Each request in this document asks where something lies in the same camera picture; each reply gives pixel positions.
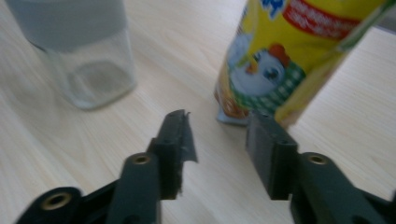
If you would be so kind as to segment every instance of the glass jar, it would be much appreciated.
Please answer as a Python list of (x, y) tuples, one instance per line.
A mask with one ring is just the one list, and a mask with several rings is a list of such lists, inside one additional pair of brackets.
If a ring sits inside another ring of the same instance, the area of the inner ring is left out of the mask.
[(135, 86), (121, 0), (7, 0), (62, 94), (81, 109), (107, 105)]

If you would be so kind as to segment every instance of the snack can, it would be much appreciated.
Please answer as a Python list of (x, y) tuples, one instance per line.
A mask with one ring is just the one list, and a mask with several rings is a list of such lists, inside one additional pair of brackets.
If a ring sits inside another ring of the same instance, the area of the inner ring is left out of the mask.
[(249, 110), (284, 127), (300, 117), (337, 65), (395, 0), (248, 0), (219, 72), (218, 120)]

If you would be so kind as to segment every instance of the cartoon bird illustration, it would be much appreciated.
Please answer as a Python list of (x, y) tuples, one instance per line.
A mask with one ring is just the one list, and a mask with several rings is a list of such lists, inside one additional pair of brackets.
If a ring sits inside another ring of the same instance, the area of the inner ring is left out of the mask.
[(230, 74), (233, 88), (250, 96), (262, 96), (275, 89), (284, 79), (290, 57), (282, 45), (262, 49)]

